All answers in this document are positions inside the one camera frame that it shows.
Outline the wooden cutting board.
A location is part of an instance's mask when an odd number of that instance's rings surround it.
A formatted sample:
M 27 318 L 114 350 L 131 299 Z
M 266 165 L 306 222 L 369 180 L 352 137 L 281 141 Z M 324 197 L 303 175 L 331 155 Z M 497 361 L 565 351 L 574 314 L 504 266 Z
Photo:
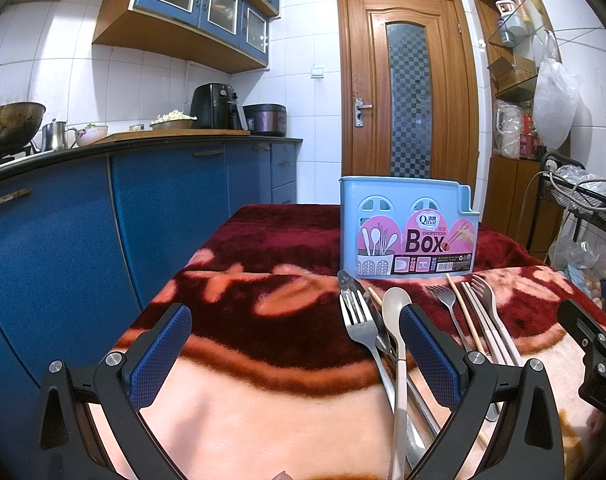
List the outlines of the wooden cutting board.
M 125 141 L 140 141 L 150 139 L 169 139 L 169 138 L 204 138 L 204 136 L 249 136 L 248 130 L 229 130 L 229 129 L 159 129 L 159 130 L 141 130 L 126 131 L 109 134 L 94 145 L 107 144 Z

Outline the white plastic bag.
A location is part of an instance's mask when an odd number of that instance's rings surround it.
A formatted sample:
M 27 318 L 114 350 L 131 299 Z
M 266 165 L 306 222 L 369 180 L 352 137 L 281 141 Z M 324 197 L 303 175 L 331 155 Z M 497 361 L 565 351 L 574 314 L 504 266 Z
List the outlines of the white plastic bag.
M 557 150 L 568 138 L 580 101 L 581 78 L 559 61 L 558 44 L 545 32 L 544 49 L 533 99 L 533 126 L 542 143 Z

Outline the wooden shelf unit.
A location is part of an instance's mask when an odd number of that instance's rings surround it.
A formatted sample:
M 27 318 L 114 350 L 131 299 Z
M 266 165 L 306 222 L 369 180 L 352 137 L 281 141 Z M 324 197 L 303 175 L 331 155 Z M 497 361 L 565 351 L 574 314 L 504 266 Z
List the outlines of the wooden shelf unit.
M 480 18 L 489 65 L 504 56 L 532 58 L 540 67 L 546 30 L 552 29 L 541 0 L 512 0 L 517 11 L 504 21 L 496 0 L 474 0 Z M 490 71 L 492 157 L 483 222 L 526 247 L 519 219 L 528 184 L 538 171 L 546 148 L 533 126 L 536 78 L 497 91 Z

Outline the white jar red label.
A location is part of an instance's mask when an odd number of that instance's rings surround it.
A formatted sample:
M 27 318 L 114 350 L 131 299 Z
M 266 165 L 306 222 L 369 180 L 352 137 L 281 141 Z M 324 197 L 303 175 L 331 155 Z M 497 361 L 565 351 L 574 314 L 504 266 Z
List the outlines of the white jar red label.
M 495 6 L 497 7 L 500 18 L 507 21 L 517 11 L 517 5 L 512 0 L 496 0 Z

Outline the dark rice cooker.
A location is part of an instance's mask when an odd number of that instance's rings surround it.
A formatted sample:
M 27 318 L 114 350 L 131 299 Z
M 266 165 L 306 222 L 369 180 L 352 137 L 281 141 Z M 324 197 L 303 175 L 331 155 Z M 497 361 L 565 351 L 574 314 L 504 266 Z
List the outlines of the dark rice cooker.
M 263 103 L 243 107 L 248 129 L 257 136 L 286 136 L 287 109 L 284 105 Z

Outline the large steel fork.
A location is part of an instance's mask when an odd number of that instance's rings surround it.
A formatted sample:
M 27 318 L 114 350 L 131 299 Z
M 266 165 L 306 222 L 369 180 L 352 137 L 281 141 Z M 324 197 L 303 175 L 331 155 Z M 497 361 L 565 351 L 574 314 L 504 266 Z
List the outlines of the large steel fork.
M 373 359 L 381 378 L 381 382 L 387 395 L 392 413 L 396 410 L 396 386 L 393 385 L 387 370 L 384 368 L 381 357 L 376 347 L 376 339 L 379 330 L 365 301 L 361 299 L 358 292 L 347 292 L 343 290 L 339 296 L 343 322 L 350 338 L 366 347 Z M 418 434 L 414 422 L 407 414 L 402 418 L 401 428 L 405 431 L 405 457 L 407 464 L 414 467 L 418 464 L 420 457 L 425 453 L 425 445 Z

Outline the blue wall cabinet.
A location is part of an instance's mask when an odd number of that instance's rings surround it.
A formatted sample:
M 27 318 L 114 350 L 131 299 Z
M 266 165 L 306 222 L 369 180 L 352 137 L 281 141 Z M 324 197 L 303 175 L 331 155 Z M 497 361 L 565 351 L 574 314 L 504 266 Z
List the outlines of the blue wall cabinet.
M 92 42 L 234 74 L 268 64 L 278 12 L 279 0 L 103 0 Z

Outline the white ceramic bowl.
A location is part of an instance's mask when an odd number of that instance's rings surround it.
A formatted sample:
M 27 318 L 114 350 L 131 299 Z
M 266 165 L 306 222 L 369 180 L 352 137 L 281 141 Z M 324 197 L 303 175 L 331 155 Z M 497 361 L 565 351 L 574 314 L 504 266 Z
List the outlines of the white ceramic bowl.
M 88 125 L 75 130 L 75 143 L 80 148 L 104 139 L 108 135 L 107 126 Z

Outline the black wok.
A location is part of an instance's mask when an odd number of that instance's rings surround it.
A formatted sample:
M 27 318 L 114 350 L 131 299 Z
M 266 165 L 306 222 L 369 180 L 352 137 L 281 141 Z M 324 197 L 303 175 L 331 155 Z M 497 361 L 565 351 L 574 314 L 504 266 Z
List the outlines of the black wok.
M 22 151 L 35 136 L 46 107 L 36 102 L 0 105 L 0 157 Z

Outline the black air fryer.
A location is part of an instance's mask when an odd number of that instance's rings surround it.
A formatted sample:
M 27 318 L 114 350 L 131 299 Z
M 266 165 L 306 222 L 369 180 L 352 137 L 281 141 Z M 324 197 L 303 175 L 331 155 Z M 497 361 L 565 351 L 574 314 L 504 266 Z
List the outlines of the black air fryer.
M 196 129 L 247 130 L 245 112 L 230 84 L 201 84 L 192 93 L 189 115 Z

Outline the blue plastic utensil box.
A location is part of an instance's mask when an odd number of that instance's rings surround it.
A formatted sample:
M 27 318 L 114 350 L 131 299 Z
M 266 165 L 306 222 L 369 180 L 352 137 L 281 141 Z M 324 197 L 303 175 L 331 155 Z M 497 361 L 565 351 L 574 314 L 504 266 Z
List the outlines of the blue plastic utensil box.
M 474 268 L 479 214 L 455 181 L 340 179 L 341 269 L 355 278 L 434 278 Z

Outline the blue base cabinets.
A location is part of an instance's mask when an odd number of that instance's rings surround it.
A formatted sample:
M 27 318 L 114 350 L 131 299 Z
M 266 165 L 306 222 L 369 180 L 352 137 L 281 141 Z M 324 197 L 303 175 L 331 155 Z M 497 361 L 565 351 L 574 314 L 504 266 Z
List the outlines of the blue base cabinets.
M 41 379 L 97 362 L 239 208 L 295 199 L 291 141 L 127 142 L 0 166 L 0 477 L 30 474 Z

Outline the small steel fork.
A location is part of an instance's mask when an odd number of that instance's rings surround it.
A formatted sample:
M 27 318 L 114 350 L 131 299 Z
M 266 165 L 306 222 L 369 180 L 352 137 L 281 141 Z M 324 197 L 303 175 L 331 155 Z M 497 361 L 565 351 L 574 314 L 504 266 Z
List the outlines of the small steel fork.
M 435 298 L 437 298 L 437 300 L 439 300 L 441 304 L 443 304 L 449 314 L 449 317 L 452 320 L 458 337 L 460 337 L 460 341 L 462 342 L 464 349 L 466 351 L 470 351 L 470 344 L 466 339 L 466 336 L 463 333 L 463 330 L 460 327 L 460 323 L 458 323 L 456 315 L 454 313 L 455 294 L 452 289 L 442 285 L 430 285 L 428 289 L 430 290 L 431 294 Z

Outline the wooden door with glass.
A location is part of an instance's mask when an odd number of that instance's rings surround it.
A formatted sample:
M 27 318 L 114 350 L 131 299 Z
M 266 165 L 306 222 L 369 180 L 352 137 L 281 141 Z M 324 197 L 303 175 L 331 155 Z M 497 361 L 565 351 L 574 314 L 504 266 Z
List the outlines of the wooden door with glass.
M 342 172 L 474 185 L 479 118 L 462 0 L 338 0 Z M 373 104 L 354 127 L 354 99 Z

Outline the red floral fleece blanket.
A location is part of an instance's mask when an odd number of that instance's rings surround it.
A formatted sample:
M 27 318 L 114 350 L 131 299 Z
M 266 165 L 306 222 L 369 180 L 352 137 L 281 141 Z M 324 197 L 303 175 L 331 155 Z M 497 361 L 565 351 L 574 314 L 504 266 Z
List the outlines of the red floral fleece blanket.
M 188 479 L 387 479 L 393 417 L 371 354 L 343 324 L 339 226 L 339 206 L 244 206 L 115 344 L 126 350 L 173 302 L 191 310 L 187 344 L 140 412 Z M 605 330 L 606 314 L 483 224 L 474 272 L 521 356 L 547 368 L 573 478 L 606 417 L 578 395 L 584 353 L 556 311 L 573 299 Z

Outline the bowl of popcorn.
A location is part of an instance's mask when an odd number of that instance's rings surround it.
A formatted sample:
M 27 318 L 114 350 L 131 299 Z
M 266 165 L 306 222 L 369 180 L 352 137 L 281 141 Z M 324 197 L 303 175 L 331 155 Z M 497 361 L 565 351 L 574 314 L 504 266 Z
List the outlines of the bowl of popcorn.
M 150 122 L 149 126 L 152 130 L 161 129 L 190 129 L 195 124 L 196 117 L 188 116 L 179 110 L 159 115 Z

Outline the pink plastic fork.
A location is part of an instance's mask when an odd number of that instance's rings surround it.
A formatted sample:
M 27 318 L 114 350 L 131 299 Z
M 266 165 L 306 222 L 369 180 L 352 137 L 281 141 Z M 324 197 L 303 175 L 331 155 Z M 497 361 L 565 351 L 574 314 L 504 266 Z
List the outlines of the pink plastic fork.
M 493 288 L 479 274 L 472 275 L 471 285 L 474 292 L 481 299 L 484 309 L 488 312 L 494 327 L 497 329 L 498 338 L 500 338 L 501 345 L 505 349 L 507 363 L 521 366 L 524 364 L 524 360 L 521 358 L 521 354 L 512 340 L 512 336 L 510 336 L 509 331 L 498 315 L 497 300 Z

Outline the cardboard box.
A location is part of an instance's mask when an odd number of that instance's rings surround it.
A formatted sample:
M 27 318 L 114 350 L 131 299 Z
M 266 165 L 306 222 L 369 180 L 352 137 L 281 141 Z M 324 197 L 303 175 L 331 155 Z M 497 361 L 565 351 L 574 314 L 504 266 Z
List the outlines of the cardboard box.
M 514 55 L 510 60 L 500 56 L 489 65 L 489 71 L 496 90 L 503 91 L 534 77 L 538 70 L 532 58 Z

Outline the beige plastic spoon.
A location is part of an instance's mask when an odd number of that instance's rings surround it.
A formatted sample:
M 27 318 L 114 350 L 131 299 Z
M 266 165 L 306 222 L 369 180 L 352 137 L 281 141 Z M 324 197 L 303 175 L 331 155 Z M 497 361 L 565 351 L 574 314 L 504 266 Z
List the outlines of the beige plastic spoon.
M 405 478 L 407 443 L 407 388 L 406 348 L 399 329 L 399 316 L 409 304 L 407 293 L 402 288 L 391 287 L 383 295 L 382 317 L 390 338 L 396 345 L 396 378 L 393 424 L 393 450 L 389 468 L 389 479 Z

